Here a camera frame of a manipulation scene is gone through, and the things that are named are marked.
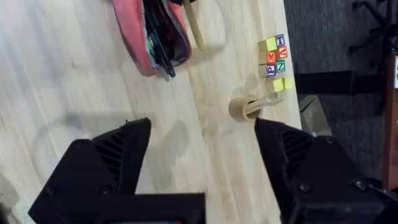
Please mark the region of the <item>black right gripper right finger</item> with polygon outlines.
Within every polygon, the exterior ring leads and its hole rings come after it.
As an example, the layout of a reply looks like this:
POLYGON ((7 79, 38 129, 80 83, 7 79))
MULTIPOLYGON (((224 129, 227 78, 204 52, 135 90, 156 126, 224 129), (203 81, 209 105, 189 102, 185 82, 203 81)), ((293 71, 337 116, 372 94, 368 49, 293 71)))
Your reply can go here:
POLYGON ((254 130, 282 223, 397 223, 397 190, 364 175, 335 138, 261 118, 254 130))

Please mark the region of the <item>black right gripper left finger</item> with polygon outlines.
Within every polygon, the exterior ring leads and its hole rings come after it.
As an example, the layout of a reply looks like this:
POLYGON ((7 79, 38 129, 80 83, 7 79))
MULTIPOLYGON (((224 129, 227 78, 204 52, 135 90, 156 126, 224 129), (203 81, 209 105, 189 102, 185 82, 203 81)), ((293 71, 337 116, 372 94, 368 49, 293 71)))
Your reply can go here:
POLYGON ((97 223, 108 198, 136 192, 149 144, 149 118, 128 121, 65 151, 28 214, 36 223, 97 223))

